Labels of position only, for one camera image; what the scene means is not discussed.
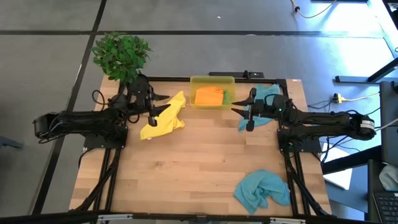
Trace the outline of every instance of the yellow cable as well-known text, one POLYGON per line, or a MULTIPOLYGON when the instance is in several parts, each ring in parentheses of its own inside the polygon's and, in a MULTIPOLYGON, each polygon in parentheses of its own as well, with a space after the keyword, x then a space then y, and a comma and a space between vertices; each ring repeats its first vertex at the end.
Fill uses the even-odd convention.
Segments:
POLYGON ((373 93, 373 94, 370 94, 370 95, 368 95, 368 96, 359 97, 359 98, 357 98, 357 99, 346 99, 346 98, 344 98, 344 97, 341 97, 341 100, 342 100, 342 101, 356 101, 356 100, 362 100, 362 99, 366 99, 366 98, 368 98, 368 97, 370 97, 370 96, 373 96, 373 95, 376 95, 376 94, 379 94, 379 93, 373 93))
MULTIPOLYGON (((294 8, 296 8, 297 5, 296 5, 296 3, 294 2, 294 0, 290 0, 290 1, 292 2, 294 8)), ((313 16, 304 16, 304 15, 300 12, 299 9, 297 10, 297 12, 298 12, 302 17, 304 17, 304 18, 306 18, 306 19, 311 19, 311 18, 314 18, 315 16, 319 16, 320 14, 322 14, 323 12, 325 12, 326 10, 328 10, 328 8, 330 8, 330 6, 332 6, 335 2, 337 2, 337 0, 334 0, 328 7, 326 7, 326 9, 322 10, 321 12, 319 12, 318 14, 315 14, 315 15, 313 15, 313 16)))

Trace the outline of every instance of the yellow cloth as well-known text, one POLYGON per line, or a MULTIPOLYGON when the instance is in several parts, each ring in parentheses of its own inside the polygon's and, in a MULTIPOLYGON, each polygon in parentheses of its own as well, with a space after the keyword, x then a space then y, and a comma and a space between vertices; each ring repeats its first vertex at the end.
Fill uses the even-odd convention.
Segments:
POLYGON ((177 118, 178 112, 185 107, 184 92, 177 93, 167 104, 170 106, 164 110, 159 117, 156 117, 157 126, 152 127, 146 124, 140 132, 141 140, 162 136, 171 133, 176 128, 185 127, 185 123, 177 118))

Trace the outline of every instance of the blue cloth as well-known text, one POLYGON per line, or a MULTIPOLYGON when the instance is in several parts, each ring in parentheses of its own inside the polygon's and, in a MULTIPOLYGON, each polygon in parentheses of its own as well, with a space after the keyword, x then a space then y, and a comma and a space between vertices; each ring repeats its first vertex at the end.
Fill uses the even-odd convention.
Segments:
POLYGON ((280 205, 290 204, 287 184, 278 175, 263 169, 246 176, 236 187, 234 196, 251 215, 257 207, 268 208, 268 196, 280 205))
MULTIPOLYGON (((277 85, 277 84, 273 84, 270 87, 265 87, 263 85, 256 85, 255 88, 257 89, 257 95, 254 98, 255 100, 263 100, 267 95, 280 93, 279 85, 277 85)), ((268 105, 271 105, 273 101, 274 101, 274 96, 267 97, 268 105)), ((253 117, 255 127, 265 125, 268 122, 270 122, 271 120, 272 119, 269 119, 269 118, 253 117)), ((239 126, 238 126, 238 131, 243 131, 246 128, 247 124, 248 124, 248 120, 241 118, 241 120, 239 122, 239 126)))

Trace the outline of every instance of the desk leg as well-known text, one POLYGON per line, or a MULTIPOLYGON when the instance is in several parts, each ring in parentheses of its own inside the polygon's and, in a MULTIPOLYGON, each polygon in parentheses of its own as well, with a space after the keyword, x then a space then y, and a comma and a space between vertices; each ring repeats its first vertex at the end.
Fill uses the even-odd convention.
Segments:
POLYGON ((376 73, 371 75, 370 77, 354 77, 354 76, 336 76, 337 83, 367 83, 367 84, 378 84, 382 81, 392 82, 398 81, 398 78, 383 78, 392 71, 394 71, 398 66, 398 58, 395 58, 393 61, 388 63, 386 66, 382 67, 376 73))
POLYGON ((381 146, 376 146, 362 152, 357 152, 343 158, 326 162, 322 166, 322 172, 323 174, 339 172, 345 169, 364 165, 368 163, 368 160, 370 159, 381 161, 381 146))
POLYGON ((17 141, 0 136, 0 147, 2 147, 2 146, 11 146, 11 147, 20 149, 24 145, 17 141))

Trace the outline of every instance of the concrete floor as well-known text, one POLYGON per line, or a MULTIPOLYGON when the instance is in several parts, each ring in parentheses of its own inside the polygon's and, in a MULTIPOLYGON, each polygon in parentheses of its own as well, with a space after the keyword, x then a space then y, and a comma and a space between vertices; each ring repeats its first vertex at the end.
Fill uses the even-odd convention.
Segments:
MULTIPOLYGON (((328 3, 300 0, 297 4, 303 13, 313 14, 328 3)), ((3 0, 0 30, 91 30, 99 5, 99 0, 3 0)), ((377 86, 332 82, 336 75, 371 75, 393 59, 374 15, 365 3, 353 2, 338 3, 307 20, 292 15, 288 0, 114 0, 107 3, 99 29, 344 32, 344 37, 142 36, 154 50, 144 69, 148 76, 256 70, 267 78, 302 79, 307 102, 316 103, 334 93, 355 98, 378 91, 377 86)), ((0 150, 0 217, 30 212, 51 148, 51 143, 37 144, 31 122, 65 108, 87 40, 84 35, 0 35, 0 136, 25 144, 21 150, 0 150)), ((91 92, 99 88, 101 79, 101 70, 90 58, 75 110, 94 108, 91 92)), ((332 110, 368 113, 377 107, 379 99, 372 97, 333 105, 332 110)), ((378 125, 379 113, 371 117, 378 125)), ((372 141, 351 141, 346 146, 363 150, 379 143, 378 135, 372 141)), ((45 213, 67 211, 82 145, 82 137, 66 137, 45 213)), ((363 219, 363 213, 334 202, 332 209, 340 217, 363 219)))

